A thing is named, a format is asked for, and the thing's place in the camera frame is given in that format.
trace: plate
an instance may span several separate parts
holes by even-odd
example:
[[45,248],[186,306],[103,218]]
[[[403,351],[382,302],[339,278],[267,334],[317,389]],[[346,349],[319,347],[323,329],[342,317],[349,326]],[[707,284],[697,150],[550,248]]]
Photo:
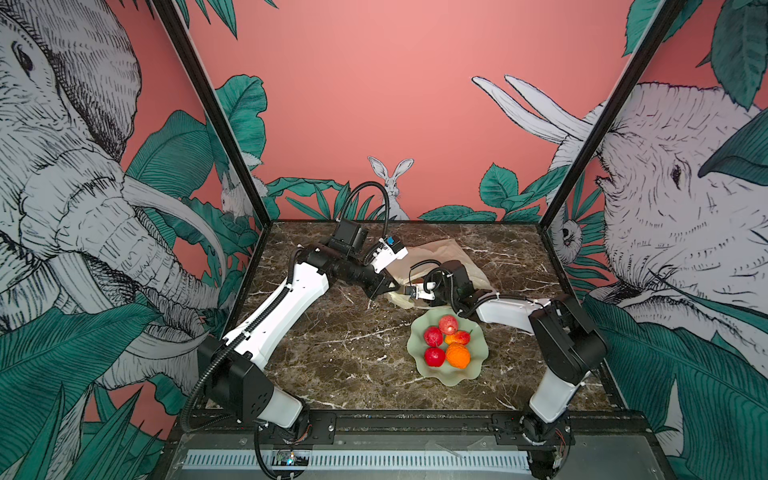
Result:
[[[466,347],[472,359],[465,369],[457,369],[451,366],[448,360],[442,366],[429,366],[424,360],[424,352],[429,348],[427,342],[424,341],[424,332],[430,326],[438,326],[440,319],[445,315],[456,318],[458,320],[458,329],[469,332],[471,337]],[[445,350],[448,348],[448,344],[443,342],[440,348]],[[408,353],[416,361],[416,369],[422,376],[434,377],[445,386],[455,386],[462,380],[478,378],[480,370],[482,370],[482,363],[488,358],[488,344],[485,343],[485,337],[482,334],[480,325],[471,320],[456,316],[450,306],[439,306],[427,310],[427,313],[415,319],[411,323],[411,336],[408,338],[407,349]]]

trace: ventilation grille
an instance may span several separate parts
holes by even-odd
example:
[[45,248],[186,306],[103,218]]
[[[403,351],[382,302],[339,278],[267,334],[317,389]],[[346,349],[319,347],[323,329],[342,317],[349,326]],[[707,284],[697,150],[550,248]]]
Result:
[[[312,470],[466,470],[472,472],[530,472],[525,452],[417,452],[409,450],[302,450]],[[273,470],[304,467],[275,466],[273,450],[262,451],[264,463]],[[247,450],[190,450],[184,467],[203,470],[258,469],[256,455]]]

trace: beige cloth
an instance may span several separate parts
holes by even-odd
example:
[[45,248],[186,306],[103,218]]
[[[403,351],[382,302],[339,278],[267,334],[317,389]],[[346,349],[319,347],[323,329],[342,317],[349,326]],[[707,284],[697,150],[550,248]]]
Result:
[[[456,240],[453,240],[452,238],[425,243],[424,245],[419,245],[417,247],[408,247],[408,255],[402,260],[395,260],[389,264],[386,269],[399,284],[407,285],[408,271],[410,270],[411,265],[427,259],[437,260],[439,262],[458,260],[467,268],[469,279],[472,281],[472,284],[475,285],[476,289],[494,290],[493,286],[491,286],[491,283],[488,281],[488,277],[486,277],[482,270],[472,262],[472,259],[469,258],[458,243],[456,243]],[[428,263],[415,268],[411,272],[411,281],[413,283],[422,283],[421,277],[425,276],[435,267],[437,267],[437,265]],[[402,295],[396,292],[390,292],[386,295],[390,302],[404,309],[415,307],[427,310],[431,308],[422,300],[418,300],[417,303],[414,303],[407,295]]]

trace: elephant eye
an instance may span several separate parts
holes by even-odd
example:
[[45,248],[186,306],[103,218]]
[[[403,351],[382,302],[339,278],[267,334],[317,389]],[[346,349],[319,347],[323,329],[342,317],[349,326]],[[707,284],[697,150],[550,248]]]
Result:
[[11,49],[13,50],[13,54],[16,56],[16,60],[18,61],[18,64],[21,65],[21,67],[24,69],[24,73],[29,76],[32,69],[35,68],[35,65],[32,63],[32,59],[29,58],[29,55],[24,53],[24,50],[22,49],[22,45],[18,43],[17,41],[14,41],[11,45]]
[[671,176],[672,176],[672,181],[674,182],[678,190],[680,189],[680,175],[681,175],[680,165],[675,165],[672,168]]

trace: marble tabletop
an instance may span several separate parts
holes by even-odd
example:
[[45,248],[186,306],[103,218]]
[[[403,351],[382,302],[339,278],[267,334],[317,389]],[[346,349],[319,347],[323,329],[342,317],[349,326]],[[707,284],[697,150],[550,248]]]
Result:
[[[266,240],[238,323],[286,276],[296,245],[325,240],[334,223],[277,222]],[[369,242],[380,225],[369,225]],[[560,284],[533,226],[393,223],[406,246],[453,238],[503,293],[546,298]],[[296,321],[266,367],[280,388],[314,408],[522,409],[546,365],[536,339],[517,329],[481,323],[490,355],[477,379],[447,387],[424,378],[406,351],[411,322],[423,310],[404,310],[385,296],[369,300],[359,287],[337,282]],[[600,380],[588,379],[574,410],[611,410]]]

